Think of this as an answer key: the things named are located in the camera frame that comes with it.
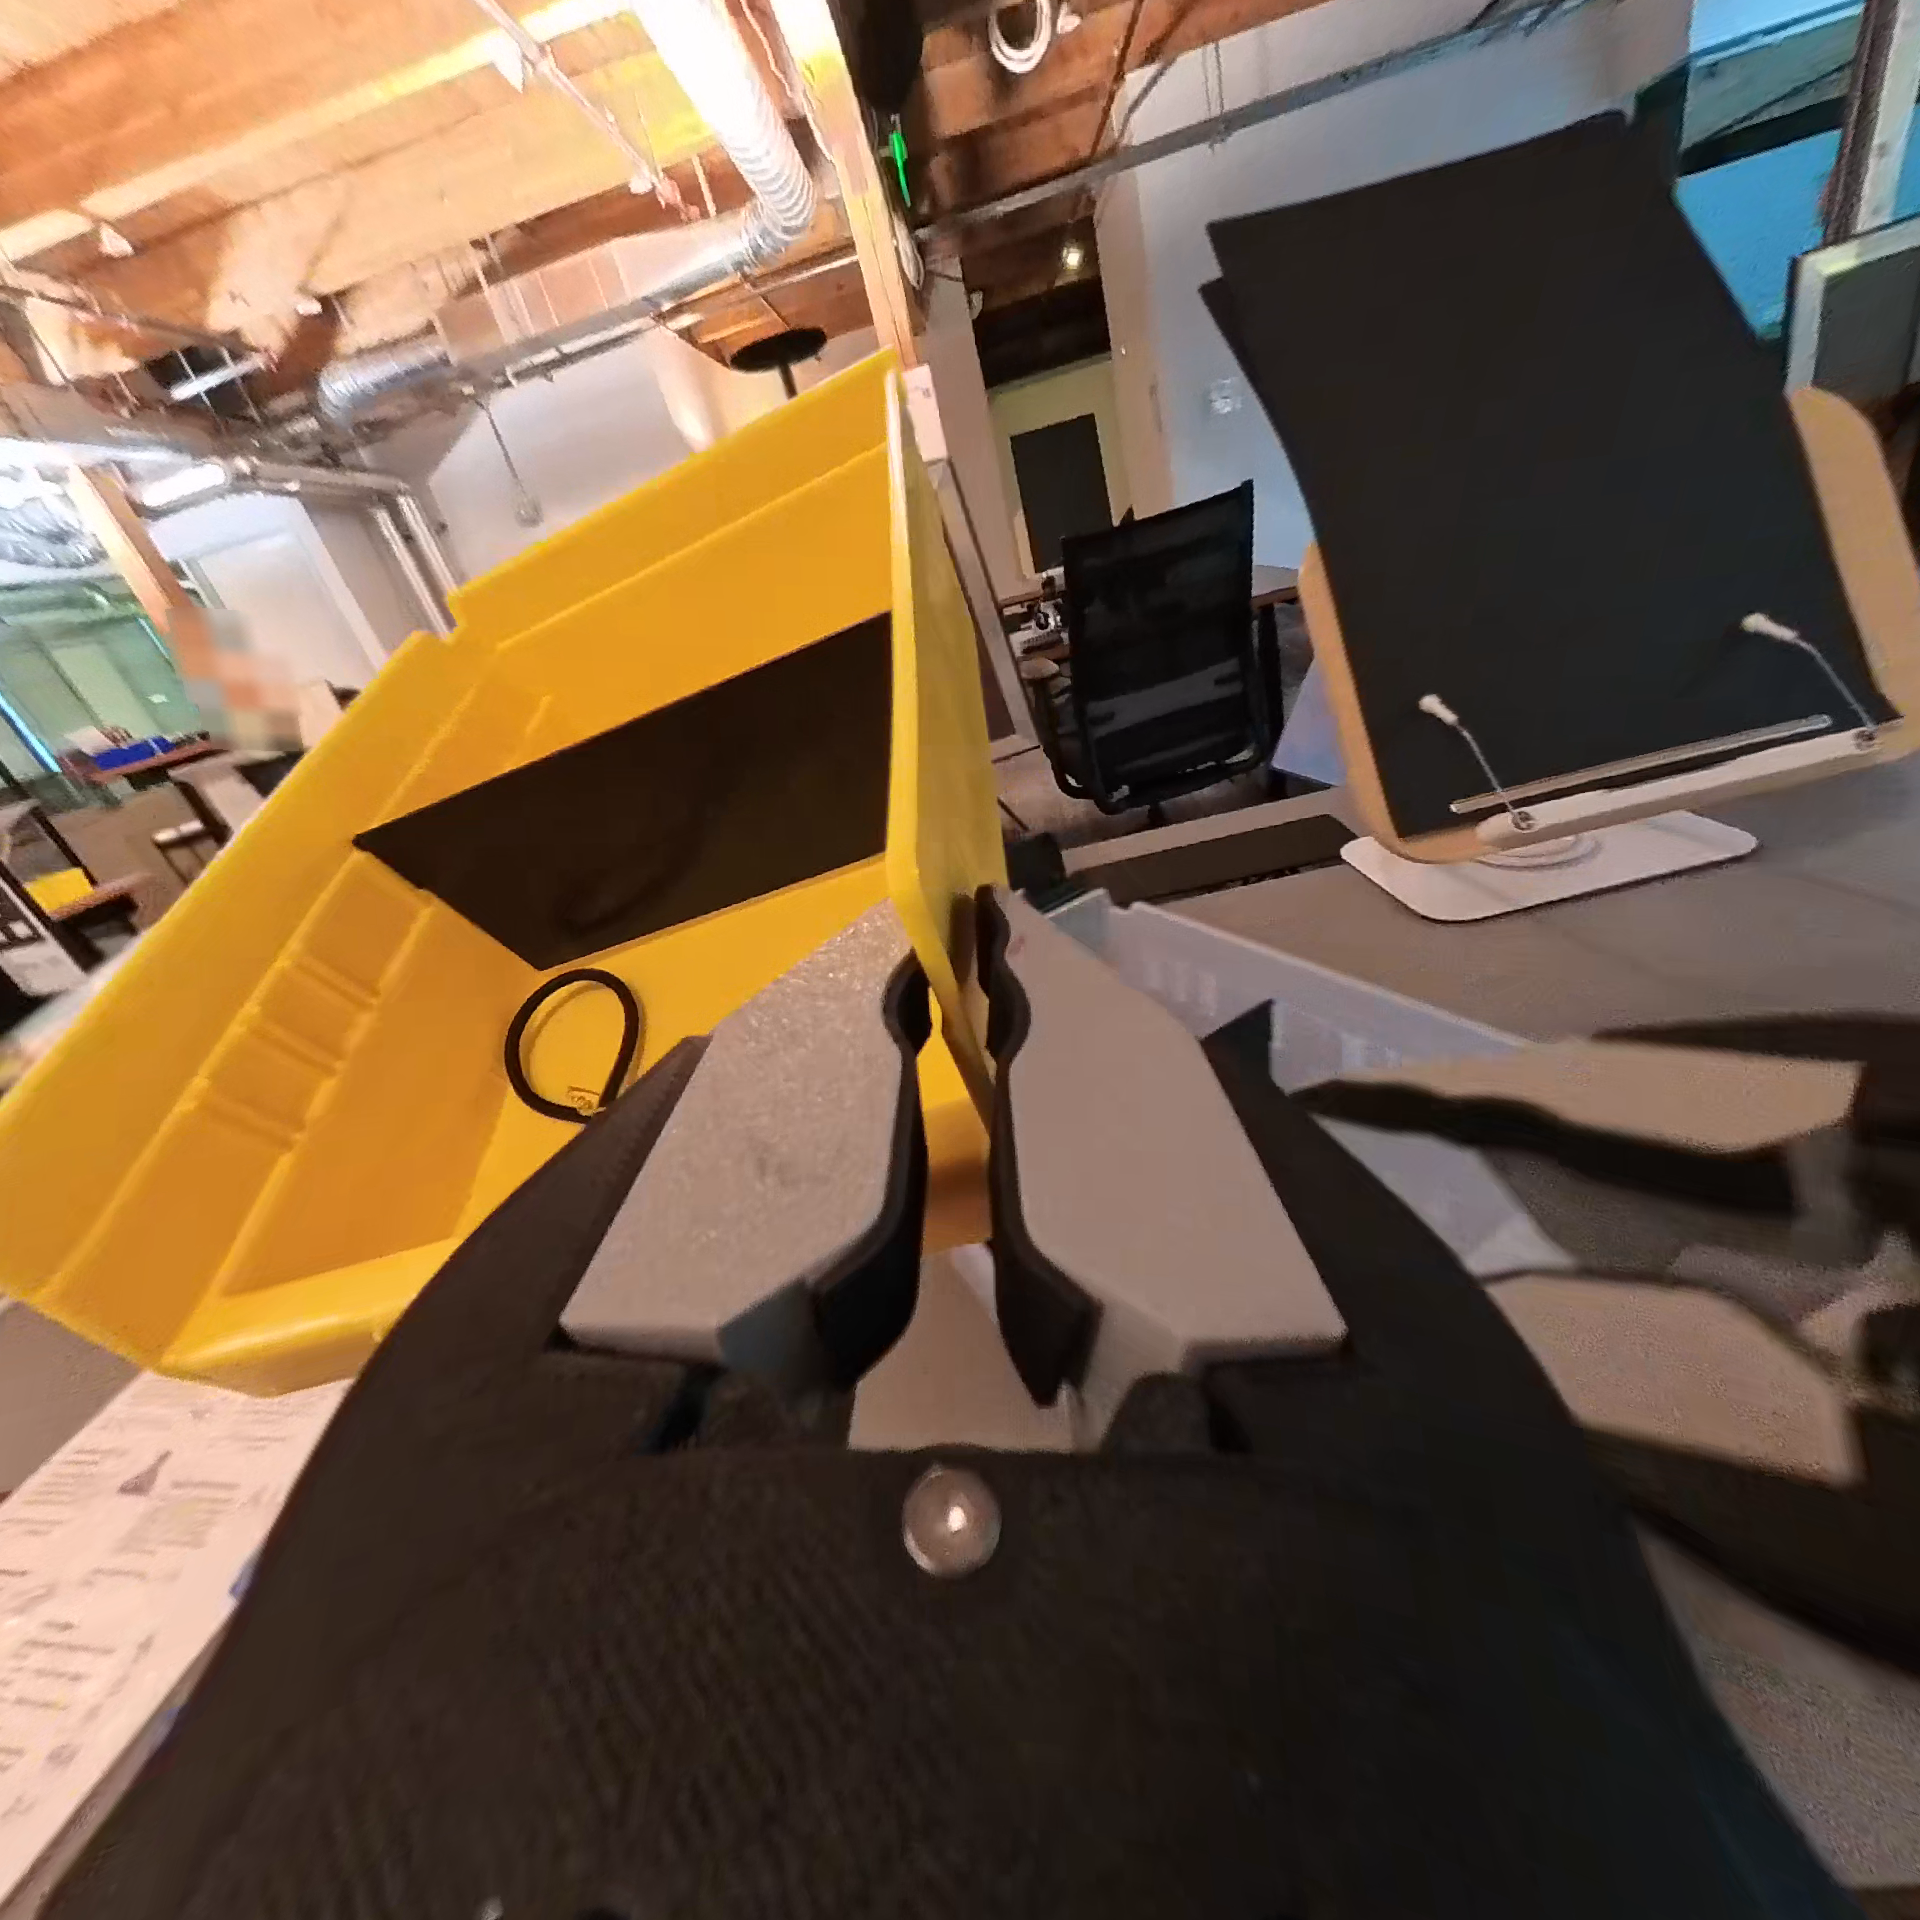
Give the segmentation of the black foam sheet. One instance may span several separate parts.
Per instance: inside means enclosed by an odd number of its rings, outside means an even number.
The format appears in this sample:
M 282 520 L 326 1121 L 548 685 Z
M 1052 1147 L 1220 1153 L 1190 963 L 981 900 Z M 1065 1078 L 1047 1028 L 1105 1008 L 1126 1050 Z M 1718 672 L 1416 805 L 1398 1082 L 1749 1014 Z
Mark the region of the black foam sheet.
M 1207 240 L 1401 841 L 1902 718 L 1781 372 L 1621 112 Z

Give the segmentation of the silver air duct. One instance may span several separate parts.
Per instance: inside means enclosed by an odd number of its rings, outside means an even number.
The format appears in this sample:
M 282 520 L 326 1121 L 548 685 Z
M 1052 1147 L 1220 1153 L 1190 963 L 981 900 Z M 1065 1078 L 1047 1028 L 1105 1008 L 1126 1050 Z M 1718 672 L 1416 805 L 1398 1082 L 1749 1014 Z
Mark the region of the silver air duct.
M 612 328 L 655 323 L 775 266 L 809 236 L 817 187 L 729 10 L 637 2 L 628 12 L 749 189 L 748 203 L 677 228 L 679 253 L 663 266 L 648 268 L 637 237 L 623 236 L 477 288 L 410 341 L 336 360 L 314 384 L 319 421 L 348 426 L 432 382 L 494 376 Z

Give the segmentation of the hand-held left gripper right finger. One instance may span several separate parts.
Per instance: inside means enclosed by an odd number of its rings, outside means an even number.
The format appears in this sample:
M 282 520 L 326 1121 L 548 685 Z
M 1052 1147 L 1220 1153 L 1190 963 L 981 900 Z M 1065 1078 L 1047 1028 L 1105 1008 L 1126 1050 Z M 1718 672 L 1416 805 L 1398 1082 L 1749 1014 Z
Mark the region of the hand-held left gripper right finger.
M 1025 1397 L 1320 1361 L 1348 1334 L 1200 1040 L 1029 900 L 975 894 L 994 1315 Z

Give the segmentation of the printed paper sheet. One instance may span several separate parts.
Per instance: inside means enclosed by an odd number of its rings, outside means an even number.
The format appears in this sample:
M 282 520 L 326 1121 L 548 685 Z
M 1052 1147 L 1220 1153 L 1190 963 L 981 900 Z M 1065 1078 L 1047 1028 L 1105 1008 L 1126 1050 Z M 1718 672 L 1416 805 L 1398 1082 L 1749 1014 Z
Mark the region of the printed paper sheet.
M 4 1917 L 47 1904 L 172 1730 L 348 1392 L 138 1377 L 4 1502 Z

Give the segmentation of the wooden book stand white base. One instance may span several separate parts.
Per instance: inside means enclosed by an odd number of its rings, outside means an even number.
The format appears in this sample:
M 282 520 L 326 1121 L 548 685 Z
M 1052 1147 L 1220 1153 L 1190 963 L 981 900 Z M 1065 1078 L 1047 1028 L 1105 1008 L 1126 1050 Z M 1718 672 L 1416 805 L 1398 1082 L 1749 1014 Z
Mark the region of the wooden book stand white base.
M 1833 393 L 1797 389 L 1786 404 L 1870 678 L 1892 718 L 1855 718 L 1820 736 L 1762 730 L 1744 736 L 1740 754 L 1714 740 L 1663 777 L 1607 785 L 1607 773 L 1575 776 L 1565 796 L 1548 800 L 1522 803 L 1513 785 L 1488 777 L 1490 824 L 1404 836 L 1386 818 L 1376 740 L 1361 718 L 1328 568 L 1306 546 L 1297 597 L 1361 824 L 1340 850 L 1346 869 L 1423 921 L 1493 921 L 1722 869 L 1757 853 L 1759 841 L 1709 821 L 1698 805 L 1749 800 L 1914 754 L 1914 557 L 1880 444 L 1858 410 Z

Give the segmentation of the yellow plastic bin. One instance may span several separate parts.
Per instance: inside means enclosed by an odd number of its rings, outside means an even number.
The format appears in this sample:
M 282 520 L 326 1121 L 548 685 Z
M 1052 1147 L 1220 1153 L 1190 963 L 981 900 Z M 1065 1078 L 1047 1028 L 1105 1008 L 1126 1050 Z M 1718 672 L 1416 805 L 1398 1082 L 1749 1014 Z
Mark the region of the yellow plastic bin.
M 926 970 L 927 1248 L 985 1208 L 975 894 L 1005 877 L 968 601 L 877 352 L 457 589 L 4 1093 L 4 1297 L 133 1365 L 354 1373 L 454 1244 L 583 1132 L 508 1076 L 518 1008 L 604 970 L 639 1058 L 877 906 Z M 541 971 L 352 838 L 887 616 L 885 853 Z

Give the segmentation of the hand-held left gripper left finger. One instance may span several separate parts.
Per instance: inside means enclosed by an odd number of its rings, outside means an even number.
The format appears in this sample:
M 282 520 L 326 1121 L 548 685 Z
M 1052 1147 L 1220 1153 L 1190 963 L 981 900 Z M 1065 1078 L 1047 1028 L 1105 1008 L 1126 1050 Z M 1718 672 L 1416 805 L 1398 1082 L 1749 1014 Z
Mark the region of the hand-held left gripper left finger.
M 927 984 L 858 916 L 709 1036 L 561 1315 L 580 1348 L 863 1377 L 919 1302 Z

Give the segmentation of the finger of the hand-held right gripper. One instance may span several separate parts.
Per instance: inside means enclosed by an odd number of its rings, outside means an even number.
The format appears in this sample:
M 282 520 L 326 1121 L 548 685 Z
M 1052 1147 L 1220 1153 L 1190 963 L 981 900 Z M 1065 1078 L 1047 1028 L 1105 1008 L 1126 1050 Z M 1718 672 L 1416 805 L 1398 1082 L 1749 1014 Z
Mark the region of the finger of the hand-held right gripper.
M 1588 1433 L 1799 1481 L 1865 1477 L 1852 1401 L 1750 1310 L 1692 1286 L 1500 1282 L 1500 1310 Z
M 1858 1064 L 1650 1040 L 1568 1040 L 1348 1072 L 1314 1117 L 1525 1157 L 1594 1185 L 1756 1217 L 1855 1204 Z

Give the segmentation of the black sheet in bin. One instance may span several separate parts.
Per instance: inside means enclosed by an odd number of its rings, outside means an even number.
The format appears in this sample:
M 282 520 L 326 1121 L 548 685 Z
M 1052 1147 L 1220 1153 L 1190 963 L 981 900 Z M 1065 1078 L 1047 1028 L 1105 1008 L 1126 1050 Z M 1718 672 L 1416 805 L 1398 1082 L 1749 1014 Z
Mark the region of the black sheet in bin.
M 885 853 L 876 616 L 352 838 L 550 971 Z

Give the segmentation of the clear plastic bin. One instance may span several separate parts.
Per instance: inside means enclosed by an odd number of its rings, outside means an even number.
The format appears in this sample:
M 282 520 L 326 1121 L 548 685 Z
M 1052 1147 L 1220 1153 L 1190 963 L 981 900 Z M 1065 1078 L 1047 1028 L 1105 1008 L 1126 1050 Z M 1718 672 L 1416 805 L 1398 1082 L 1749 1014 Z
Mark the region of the clear plastic bin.
M 1194 1037 L 1266 1008 L 1269 1074 L 1290 1094 L 1348 1072 L 1493 1058 L 1520 1046 L 1518 1037 L 1495 1027 L 1157 906 L 1116 906 L 1105 894 L 1093 892 L 1047 906 L 1040 916 Z M 1348 1123 L 1335 1123 L 1330 1134 L 1406 1202 L 1477 1280 L 1575 1270 L 1573 1256 L 1540 1230 L 1482 1155 L 1447 1140 L 1383 1134 Z

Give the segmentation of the black mesh office chair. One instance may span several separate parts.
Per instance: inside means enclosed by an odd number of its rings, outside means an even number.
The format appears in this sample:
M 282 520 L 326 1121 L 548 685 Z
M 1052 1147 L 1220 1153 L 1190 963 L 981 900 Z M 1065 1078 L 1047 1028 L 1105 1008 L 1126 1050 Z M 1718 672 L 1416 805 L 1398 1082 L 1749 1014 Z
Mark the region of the black mesh office chair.
M 1047 754 L 1070 797 L 1160 817 L 1263 766 L 1279 684 L 1254 589 L 1257 488 L 1063 539 L 1061 693 Z

